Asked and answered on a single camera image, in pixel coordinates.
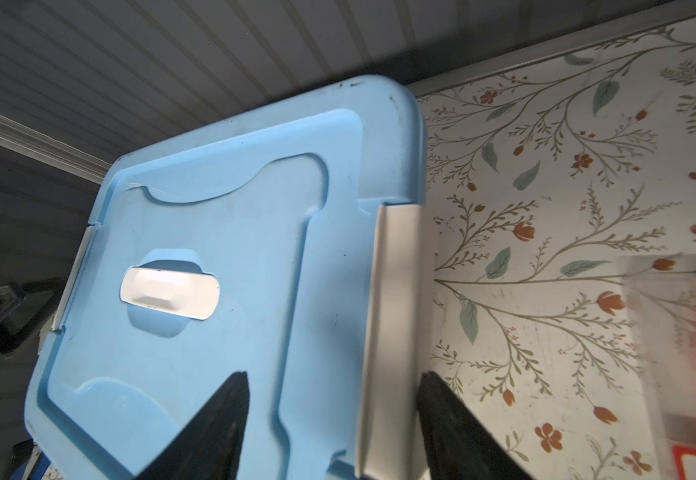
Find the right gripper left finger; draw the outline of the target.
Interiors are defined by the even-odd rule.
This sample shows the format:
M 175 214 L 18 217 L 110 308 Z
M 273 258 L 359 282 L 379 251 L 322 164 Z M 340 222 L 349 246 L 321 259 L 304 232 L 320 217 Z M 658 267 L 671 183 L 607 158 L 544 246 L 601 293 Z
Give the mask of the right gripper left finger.
M 249 414 L 245 372 L 232 373 L 140 479 L 235 479 Z

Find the white plastic storage bin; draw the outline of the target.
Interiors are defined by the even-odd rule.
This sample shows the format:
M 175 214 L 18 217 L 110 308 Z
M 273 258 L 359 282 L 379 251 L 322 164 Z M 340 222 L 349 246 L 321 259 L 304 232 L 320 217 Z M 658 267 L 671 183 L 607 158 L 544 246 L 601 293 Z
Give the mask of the white plastic storage bin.
M 88 249 L 49 352 L 46 445 L 72 478 L 140 474 L 234 372 L 249 414 L 242 479 L 414 479 L 414 394 L 430 343 L 433 254 L 419 205 L 336 220 L 290 205 L 201 222 L 189 249 Z

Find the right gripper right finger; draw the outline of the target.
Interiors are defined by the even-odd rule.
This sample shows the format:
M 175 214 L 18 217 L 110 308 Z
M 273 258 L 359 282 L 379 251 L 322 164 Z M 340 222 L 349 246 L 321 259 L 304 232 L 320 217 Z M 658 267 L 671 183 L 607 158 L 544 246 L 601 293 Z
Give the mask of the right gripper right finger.
M 528 479 L 435 372 L 422 374 L 416 406 L 433 480 Z

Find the blue plastic bin lid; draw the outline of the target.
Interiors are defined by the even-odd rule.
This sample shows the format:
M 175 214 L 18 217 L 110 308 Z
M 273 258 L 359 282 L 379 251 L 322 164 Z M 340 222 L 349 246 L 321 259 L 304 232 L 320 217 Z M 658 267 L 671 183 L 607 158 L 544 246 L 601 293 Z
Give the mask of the blue plastic bin lid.
M 416 479 L 435 235 L 415 97 L 360 76 L 117 160 L 25 403 L 67 479 Z

